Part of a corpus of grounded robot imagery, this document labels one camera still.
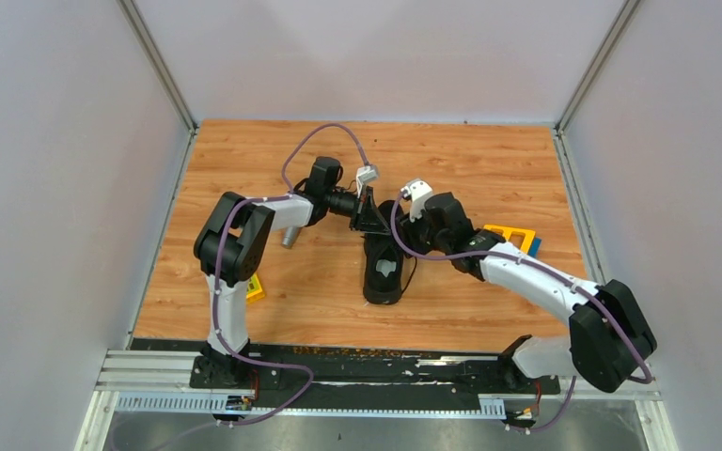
blue object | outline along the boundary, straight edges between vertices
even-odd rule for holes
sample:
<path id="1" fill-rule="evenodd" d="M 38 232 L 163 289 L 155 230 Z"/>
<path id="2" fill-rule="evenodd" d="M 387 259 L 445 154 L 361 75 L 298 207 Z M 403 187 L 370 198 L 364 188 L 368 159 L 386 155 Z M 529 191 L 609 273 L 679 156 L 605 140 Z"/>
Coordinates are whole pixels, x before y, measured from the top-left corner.
<path id="1" fill-rule="evenodd" d="M 538 248 L 541 246 L 541 239 L 536 237 L 533 239 L 533 242 L 530 243 L 530 250 L 527 251 L 527 254 L 533 258 L 536 258 L 536 255 L 538 254 Z"/>

black shoe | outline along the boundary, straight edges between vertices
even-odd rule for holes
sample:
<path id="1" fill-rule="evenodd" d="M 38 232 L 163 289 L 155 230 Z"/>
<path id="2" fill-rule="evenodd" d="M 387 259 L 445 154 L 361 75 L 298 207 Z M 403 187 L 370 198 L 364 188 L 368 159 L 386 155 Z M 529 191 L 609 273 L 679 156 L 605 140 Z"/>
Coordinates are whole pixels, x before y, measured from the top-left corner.
<path id="1" fill-rule="evenodd" d="M 391 214 L 393 200 L 378 207 L 384 218 Z M 397 206 L 398 215 L 402 209 Z M 364 235 L 364 254 L 367 268 L 364 271 L 364 297 L 369 303 L 391 305 L 402 297 L 402 265 L 405 253 L 389 235 Z"/>

wooden table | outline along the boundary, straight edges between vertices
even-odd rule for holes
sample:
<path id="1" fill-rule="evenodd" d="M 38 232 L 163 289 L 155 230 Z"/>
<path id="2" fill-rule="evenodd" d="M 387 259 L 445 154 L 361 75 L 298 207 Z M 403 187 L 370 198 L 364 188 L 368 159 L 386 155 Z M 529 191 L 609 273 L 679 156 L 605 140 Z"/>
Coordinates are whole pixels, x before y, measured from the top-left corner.
<path id="1" fill-rule="evenodd" d="M 200 129 L 139 320 L 138 337 L 205 339 L 209 299 L 193 242 L 222 192 L 283 194 L 280 167 L 320 122 L 207 120 Z M 550 131 L 545 127 L 348 123 L 378 165 L 378 202 L 421 178 L 455 194 L 475 226 L 532 228 L 539 258 L 585 275 Z M 289 168 L 306 177 L 314 158 L 338 158 L 352 179 L 360 159 L 351 139 L 327 129 Z M 248 305 L 256 342 L 499 351 L 522 334 L 566 334 L 566 326 L 503 288 L 420 261 L 411 286 L 392 306 L 361 294 L 362 239 L 348 219 L 329 214 L 304 229 L 291 250 L 271 235 L 259 268 L 267 297 Z"/>

yellow object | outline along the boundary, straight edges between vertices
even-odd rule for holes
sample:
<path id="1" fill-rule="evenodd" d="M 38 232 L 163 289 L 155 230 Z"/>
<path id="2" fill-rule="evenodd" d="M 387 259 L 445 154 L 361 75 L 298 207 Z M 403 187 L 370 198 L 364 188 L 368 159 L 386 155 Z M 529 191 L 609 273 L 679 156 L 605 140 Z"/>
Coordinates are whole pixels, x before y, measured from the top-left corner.
<path id="1" fill-rule="evenodd" d="M 258 301 L 259 299 L 262 299 L 264 296 L 264 288 L 261 287 L 261 282 L 259 280 L 258 274 L 253 274 L 252 277 L 250 277 L 250 280 L 247 281 L 247 301 L 246 303 L 254 303 L 255 301 Z"/>
<path id="2" fill-rule="evenodd" d="M 483 228 L 502 235 L 503 237 L 505 237 L 505 240 L 508 241 L 510 241 L 510 237 L 512 237 L 513 235 L 516 235 L 517 237 L 522 237 L 522 245 L 519 246 L 519 250 L 528 255 L 530 253 L 530 247 L 533 245 L 533 241 L 535 240 L 535 230 L 529 230 L 526 228 L 505 227 L 504 225 L 493 224 L 486 224 L 483 226 Z"/>

white wall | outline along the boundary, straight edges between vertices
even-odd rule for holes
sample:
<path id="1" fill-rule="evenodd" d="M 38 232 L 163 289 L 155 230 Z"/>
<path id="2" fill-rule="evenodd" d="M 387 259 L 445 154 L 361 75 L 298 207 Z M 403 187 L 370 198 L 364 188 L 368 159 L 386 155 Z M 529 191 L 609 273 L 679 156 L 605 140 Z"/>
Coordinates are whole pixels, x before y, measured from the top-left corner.
<path id="1" fill-rule="evenodd" d="M 0 450 L 72 449 L 186 132 L 115 1 L 0 1 Z"/>
<path id="2" fill-rule="evenodd" d="M 722 2 L 643 2 L 569 138 L 680 447 L 722 449 Z"/>
<path id="3" fill-rule="evenodd" d="M 622 0 L 138 0 L 197 119 L 559 119 Z"/>

